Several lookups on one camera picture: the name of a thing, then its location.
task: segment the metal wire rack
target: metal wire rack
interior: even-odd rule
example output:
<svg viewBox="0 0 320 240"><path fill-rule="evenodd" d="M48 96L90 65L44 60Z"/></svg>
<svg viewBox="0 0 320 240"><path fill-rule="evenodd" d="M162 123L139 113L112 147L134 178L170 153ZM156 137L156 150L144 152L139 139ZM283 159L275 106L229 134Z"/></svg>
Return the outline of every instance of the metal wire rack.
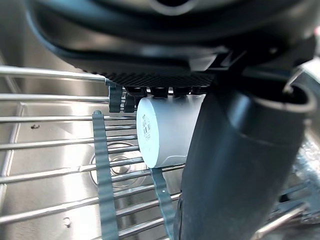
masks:
<svg viewBox="0 0 320 240"><path fill-rule="evenodd" d="M63 72L63 71L54 71L54 70L46 70L46 69L36 69L36 68L19 68L12 66L0 66L0 76L16 76L16 77L33 77L33 78L64 78L64 79L78 79L84 81L95 81L101 83L108 83L109 80L104 76L88 74L88 73L73 73L73 72ZM109 97L105 96L66 96L66 95L47 95L47 94L0 94L0 101L39 101L39 102L48 102L48 101L72 101L72 102L89 102L89 103L108 103ZM21 123L44 123L44 122L92 122L94 120L94 116L0 116L0 124L21 124ZM135 124L116 124L112 126L105 126L104 122L125 122L125 121L135 121L136 116L132 115L106 115L102 116L103 122L103 131L105 140L107 143L114 142L122 142L122 141L131 141L136 140L136 134L124 135L121 134L123 130L135 130ZM118 131L119 135L108 136L108 132ZM75 139L57 139L57 140L46 140L46 141L31 141L31 142L19 142L19 143L3 143L0 144L0 151L12 151L12 150L26 150L26 149L34 149L34 148L48 148L48 147L57 147L57 146L65 146L65 145L81 145L81 144L95 144L97 142L96 136L89 138L75 138ZM107 156L108 154L119 154L119 153L128 153L139 151L138 145L128 145L125 147L113 147L106 149ZM142 157L133 157L129 159L120 159L116 161L109 162L108 170L114 167L123 167L130 166L134 164L143 163ZM177 165L171 167L162 168L162 172L170 172L173 170L183 169L184 165ZM91 163L87 165L79 165L74 167L63 167L56 168L46 171L36 171L30 173L23 173L17 175L2 175L0 176L0 185L9 185L9 184L18 184L26 181L35 181L42 180L48 178L55 178L59 176L71 175L71 174L81 174L85 172L97 171L97 164ZM142 169L137 171L132 171L129 173L117 174L110 177L110 182L107 183L112 187L112 183L117 183L121 181L137 179L143 176L155 175L152 169ZM128 196L137 195L140 193L145 193L148 191L154 190L157 192L157 184L154 182L153 184L139 185L132 188L122 189L118 191L112 191L111 201L125 198ZM180 193L171 194L169 197L171 201L178 200ZM158 199L145 201L142 203L130 205L125 208L116 209L114 218L120 218L123 216L128 216L134 213L138 213L140 211L148 210L154 207L158 207L160 205L162 199L157 195ZM71 202L57 202L56 205L51 205L48 207L43 207L34 210L28 210L24 212L19 212L15 214L9 215L0 215L0 226L15 224L23 221L28 221L32 219L37 219L45 216L51 216L55 214L59 214L62 212L70 211L77 208L82 208L90 205L98 205L102 204L99 196L79 199L77 201ZM300 216L306 209L305 204L297 203L291 209L288 209L285 212L282 212L282 215L272 221L268 222L263 228L261 228L257 234L254 236L254 239L261 239L266 233L275 229L276 227L286 223L287 221L292 220L293 218ZM168 224L166 222L166 214L162 212L164 216L159 216L156 219L148 220L145 222L141 222L135 225L131 225L124 229L118 230L118 238L124 239L138 233L141 233L146 230L150 230L160 225ZM107 238L102 234L101 237L95 238L95 240L107 240L114 238ZM159 240L169 240L172 239L172 236L164 237Z"/></svg>

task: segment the sink drain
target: sink drain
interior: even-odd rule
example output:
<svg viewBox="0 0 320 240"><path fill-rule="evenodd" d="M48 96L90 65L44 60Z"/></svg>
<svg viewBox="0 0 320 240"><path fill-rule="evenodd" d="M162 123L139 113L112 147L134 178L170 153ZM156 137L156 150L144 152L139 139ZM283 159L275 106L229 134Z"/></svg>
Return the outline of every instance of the sink drain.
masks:
<svg viewBox="0 0 320 240"><path fill-rule="evenodd" d="M134 146L131 143L128 142L113 142L111 144L108 144L108 149L112 148L123 148L123 147L130 147ZM130 152L121 152L121 153L114 153L109 154L109 161L120 161L120 160L126 160L126 159L133 159L133 158L139 158L141 157L140 151L130 151ZM96 163L96 157L93 156L91 161L91 164ZM135 171L145 170L147 169L147 166L145 163L136 163L136 164L130 164L130 165L124 165L124 166L115 166L110 169L111 176L117 176L122 174L128 174ZM97 185L98 184L98 178L97 178L97 171L91 171L90 172L93 182ZM120 182L114 182L112 185L114 188L126 188L126 187L132 187L132 185L139 186L142 184L146 177L138 177L133 179L128 179Z"/></svg>

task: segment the metal rod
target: metal rod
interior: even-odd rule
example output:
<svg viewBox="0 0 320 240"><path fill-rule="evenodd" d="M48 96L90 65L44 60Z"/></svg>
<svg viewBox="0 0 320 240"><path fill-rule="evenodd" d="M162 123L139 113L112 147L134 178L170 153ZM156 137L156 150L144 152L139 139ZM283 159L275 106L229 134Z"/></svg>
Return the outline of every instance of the metal rod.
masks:
<svg viewBox="0 0 320 240"><path fill-rule="evenodd" d="M38 79L74 79L105 83L106 77L98 74L58 71L43 68L0 66L0 76L33 77Z"/></svg>
<svg viewBox="0 0 320 240"><path fill-rule="evenodd" d="M184 167L185 167L185 165L167 167L167 168L163 168L162 171L163 172L168 172L168 171L173 171L173 170L177 170L177 169L183 169ZM126 173L126 174L113 176L112 177L112 182L116 183L116 182L121 182L121 181L124 181L124 180L129 180L129 179L135 179L135 178L139 178L139 177L143 177L143 176L148 176L148 175L151 175L150 169L145 169L145 170L140 170L140 171L133 171L133 172Z"/></svg>
<svg viewBox="0 0 320 240"><path fill-rule="evenodd" d="M304 72L303 69L298 69L295 74L289 79L289 81L284 85L284 88L282 90L283 94L292 94L293 93L293 88L292 84L294 81Z"/></svg>
<svg viewBox="0 0 320 240"><path fill-rule="evenodd" d="M154 188L153 185L146 185L146 186L139 186L139 187L134 187L131 189L126 189L122 191L117 191L113 194L115 199L123 198L126 196L142 193L142 192L147 192L150 191ZM89 205L94 205L98 204L99 199L98 197L91 197L87 199L83 199L80 201L72 201L72 202L67 202L67 203L62 203L59 205L51 206L51 207L46 207L38 210L32 210L32 211L27 211L27 212L22 212L22 213L16 213L16 214L11 214L11 215L5 215L5 216L0 216L0 225L3 224L13 224L13 223L18 223L18 222L23 222L31 219L37 219L40 217L44 216L50 216L58 213L62 213L65 211L69 211L72 209L77 209Z"/></svg>
<svg viewBox="0 0 320 240"><path fill-rule="evenodd" d="M283 190L281 195L292 194L292 193L298 192L302 189L305 189L306 187L307 187L306 184L300 183L300 184L294 185L292 187L289 187L289 188Z"/></svg>
<svg viewBox="0 0 320 240"><path fill-rule="evenodd" d="M16 115L21 116L24 111L24 106L22 104L18 104L17 109L16 109ZM12 126L12 131L9 137L9 143L16 143L18 140L19 132L20 132L20 127L21 124L14 124ZM2 169L0 172L0 176L8 176L10 174L10 169L14 160L14 153L15 151L7 151L4 159L2 161ZM0 185L0 209L3 209L4 204L5 204L5 199L6 199L6 193L7 193L7 188L8 186L5 184Z"/></svg>
<svg viewBox="0 0 320 240"><path fill-rule="evenodd" d="M136 120L135 115L104 116L106 121ZM0 124L92 121L92 116L0 116Z"/></svg>
<svg viewBox="0 0 320 240"><path fill-rule="evenodd" d="M139 223L133 226L130 226L126 229L119 231L119 237L121 239L127 238L129 236L144 232L149 229L153 229L157 226L164 224L164 219L162 217L156 218L150 221L146 221L144 223Z"/></svg>
<svg viewBox="0 0 320 240"><path fill-rule="evenodd" d="M116 191L113 193L113 197L115 199L125 198L127 196L131 196L134 194L145 193L145 192L151 191L153 189L155 189L155 185L153 185L153 184L136 186L136 187L125 189L125 190Z"/></svg>
<svg viewBox="0 0 320 240"><path fill-rule="evenodd" d="M134 146L114 147L114 148L108 149L108 153L120 154L120 153L134 152L139 150L140 150L139 146L134 145Z"/></svg>
<svg viewBox="0 0 320 240"><path fill-rule="evenodd" d="M133 135L120 135L120 136L107 136L107 142L118 142L138 139L136 134ZM94 138L78 138L78 139L65 139L65 140L52 140L52 141L35 141L35 142L21 142L21 143L7 143L0 144L0 151L17 150L17 149L33 149L33 148L46 148L74 144L93 144Z"/></svg>
<svg viewBox="0 0 320 240"><path fill-rule="evenodd" d="M274 229L280 227L281 225L285 224L289 220L293 219L294 217L300 215L307 209L307 205L305 203L299 204L298 206L294 207L293 209L284 213L284 215L278 217L277 219L267 223L263 227L261 227L252 237L251 240L260 240L266 234L272 232Z"/></svg>
<svg viewBox="0 0 320 240"><path fill-rule="evenodd" d="M120 166L131 165L131 164L139 164L139 163L143 163L143 161L144 160L142 157L111 161L110 167L113 168L113 167L120 167ZM25 173L25 174L12 175L12 176L1 176L0 184L10 184L10 183L30 181L30 180L46 179L46 178L58 177L58 176L63 176L68 174L85 173L85 172L94 171L94 170L96 170L96 165L89 164L89 165L64 167L64 168L58 168L54 170Z"/></svg>
<svg viewBox="0 0 320 240"><path fill-rule="evenodd" d="M23 222L30 219L36 219L44 216L49 216L53 214L62 213L68 210L77 209L84 206L89 206L93 204L98 204L98 197L92 197L83 199L80 201L73 201L68 203L63 203L51 207L46 207L38 210L26 211L22 213L0 216L0 225L1 224L13 224L17 222Z"/></svg>
<svg viewBox="0 0 320 240"><path fill-rule="evenodd" d="M0 101L73 101L73 102L90 102L90 103L103 103L109 102L108 96L70 96L70 95L50 95L50 94L22 94L22 93L0 93Z"/></svg>
<svg viewBox="0 0 320 240"><path fill-rule="evenodd" d="M120 130L131 130L136 129L137 125L135 124L126 124L126 125L114 125L114 126L106 126L106 131L120 131Z"/></svg>
<svg viewBox="0 0 320 240"><path fill-rule="evenodd" d="M5 60L4 58L0 55L0 65L5 65ZM11 93L19 93L21 90L19 88L19 86L17 85L16 81L10 77L10 76L4 76L4 80L7 84L7 86L9 87L9 90L11 91Z"/></svg>
<svg viewBox="0 0 320 240"><path fill-rule="evenodd" d="M178 200L179 196L180 196L180 193L177 193L177 194L171 195L170 197L171 197L172 201L175 201L175 200ZM143 202L143 203L139 203L139 204L136 204L133 206L128 206L128 207L125 207L122 209L118 209L116 211L116 215L117 215L117 217L124 217L124 216L130 215L130 214L134 214L136 212L140 212L143 210L154 208L158 205L159 205L159 200L152 200L152 201L148 201L148 202Z"/></svg>

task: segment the dish rack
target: dish rack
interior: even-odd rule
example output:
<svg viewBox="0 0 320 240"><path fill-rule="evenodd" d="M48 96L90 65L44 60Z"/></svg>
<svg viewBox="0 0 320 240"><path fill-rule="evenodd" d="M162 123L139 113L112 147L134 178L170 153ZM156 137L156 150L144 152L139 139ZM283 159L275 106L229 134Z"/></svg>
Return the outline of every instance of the dish rack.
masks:
<svg viewBox="0 0 320 240"><path fill-rule="evenodd" d="M55 71L37 68L25 67L12 67L0 66L0 76L15 76L15 77L33 77L33 78L64 78L64 79L77 79L86 81L102 82L106 85L112 86L110 80L101 75L89 73L74 73ZM76 101L76 102L93 102L93 103L110 103L111 97L105 96L64 96L64 95L42 95L42 94L0 94L0 101ZM122 94L120 98L120 111L126 111L126 98ZM43 207L39 209L19 212L10 215L0 215L0 226L15 224L32 219L51 216L66 211L70 211L85 206L99 205L100 209L100 222L101 222L101 237L94 240L116 240L124 239L146 230L150 230L160 225L164 225L166 237L161 240L173 239L173 224L175 218L175 210L173 201L180 197L180 192L169 194L166 181L163 173L173 170L183 169L184 165L176 165L164 168L153 169L140 169L129 173L122 172L121 168L129 168L131 165L142 164L143 158L133 157L128 159L119 159L109 161L109 155L122 154L139 151L139 146L128 144L122 147L109 147L109 143L119 143L123 141L137 140L136 134L130 135L112 135L109 132L122 131L122 130L135 130L135 124L116 124L107 126L109 122L123 122L135 121L134 114L122 115L103 115L99 109L92 113L92 116L2 116L0 117L0 124L21 124L32 123L33 128L38 127L38 123L46 122L73 122L83 121L92 122L93 136L90 138L77 138L77 139L64 139L64 140L50 140L50 141L32 141L20 143L4 143L0 144L0 151L12 150L26 150L33 148L48 148L65 145L80 145L80 144L94 144L95 159L91 164L81 165L77 167L64 167L51 169L46 171L38 171L17 175L7 175L2 172L0 177L0 185L5 188L9 184L18 184L25 181L40 181L48 178L55 178L65 175L81 174L85 172L96 171L98 195L91 198L79 199L71 202L57 202L56 205ZM111 168L119 168L117 174L112 175ZM124 190L115 191L113 184L122 181L136 180L144 176L152 176L153 184L139 185ZM305 189L306 185L298 184L286 188L282 195L287 195ZM154 191L155 200L146 201L143 203L131 205L122 209L116 209L114 200L125 198L128 196ZM141 222L124 229L118 229L117 218L128 216L130 214L138 213L140 211L148 210L154 207L159 207L162 216L156 219ZM265 226L257 231L252 239L262 239L264 235L271 232L275 228L292 222L301 222L303 219L306 223L310 218L306 214L307 204L302 200L285 201L276 204L274 211L271 213L270 218ZM70 227L72 222L70 219L65 219L65 225Z"/></svg>

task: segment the stainless steel sink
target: stainless steel sink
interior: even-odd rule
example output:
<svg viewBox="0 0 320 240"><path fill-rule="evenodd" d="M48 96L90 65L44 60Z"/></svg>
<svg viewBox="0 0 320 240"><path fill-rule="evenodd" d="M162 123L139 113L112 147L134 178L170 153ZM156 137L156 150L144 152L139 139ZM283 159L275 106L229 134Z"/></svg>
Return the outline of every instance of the stainless steel sink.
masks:
<svg viewBox="0 0 320 240"><path fill-rule="evenodd" d="M90 116L94 110L101 110L105 115L110 115L107 103L7 101L1 102L0 105L2 117ZM134 120L106 121L107 127L112 125L134 124ZM107 131L107 136L125 136L134 135L135 133L136 131L134 129L110 130ZM90 121L6 123L0 125L0 134L2 136L0 140L1 143L18 144L92 138L93 128ZM137 140L127 140L125 142L113 142L110 148L120 148L130 144L138 144ZM140 152L138 151L111 154L110 161L138 158L140 156ZM2 174L4 176L15 176L90 165L94 160L94 146L92 143L83 143L17 149L7 152L1 151L1 157L4 165ZM112 174L114 176L120 176L145 169L146 166L144 163L137 163L134 165L114 167ZM181 171L182 170L175 170L166 173L168 188L171 194L180 191ZM94 178L95 174L87 171L10 183L7 184L7 186L1 185L1 215L14 215L17 213L46 209L60 204L94 199L97 197L97 185ZM152 180L150 176L142 176L113 184L114 191L123 191L132 188L135 189L139 186L151 185ZM149 187L149 189L148 191L128 195L115 201L119 216L121 216L117 219L120 230L161 217L161 213L157 208L157 201L155 201L155 192L152 188ZM128 237L127 239L160 239L166 234L164 228L161 226L161 222L159 223L159 226ZM12 224L2 225L0 236L1 239L5 240L91 240L99 238L101 236L99 206L98 204L90 204L22 222L19 220L13 221Z"/></svg>
<svg viewBox="0 0 320 240"><path fill-rule="evenodd" d="M2 20L0 65L81 72L81 69L76 69L52 55L38 42L26 23L22 2L21 0L0 1L0 19ZM320 103L319 83L308 79L304 80L303 84L316 90ZM0 77L0 93L106 97L108 89L101 82L95 81ZM102 99L97 102L96 98L90 101L90 97L89 99L74 97L73 100L67 101L67 99L60 98L58 101L43 97L34 97L32 101L30 101L30 95L27 97L29 100L25 97L1 100L0 117L91 116L94 110L101 110L106 116L132 115L110 114L108 103ZM316 116L311 130L316 136L320 136L319 112ZM107 120L105 123L108 127L134 125L135 121ZM134 129L111 130L109 128L107 135L134 135L135 132ZM11 216L11 218L4 219L8 223L0 224L1 240L101 239L97 185L94 181L95 174L89 171L94 168L92 165L94 147L91 141L86 140L92 137L93 128L90 120L0 124L0 145L47 141L54 141L50 143L56 145L0 150L2 177L45 172L41 177L32 175L33 180L17 181L16 179L12 183L0 184L0 222L1 219L3 220L1 217ZM63 145L56 141L75 139L85 140L80 144L65 144L64 142ZM121 140L112 144L114 143L116 144L111 145L110 148L123 146L123 144L137 145L136 140ZM110 160L111 162L123 161L126 158L137 156L139 153L134 151L125 155L112 154ZM115 167L112 174L123 176L136 171L145 173L144 171L147 170L143 170L144 168L141 162L134 167L133 165L121 165ZM173 199L176 199L176 194L180 192L181 174L182 169L164 173ZM149 175L115 182L113 186L117 196L115 200L118 210L117 223L122 238L125 237L128 240L168 239ZM319 229L316 224L289 226L272 232L264 239L317 240L320 239Z"/></svg>

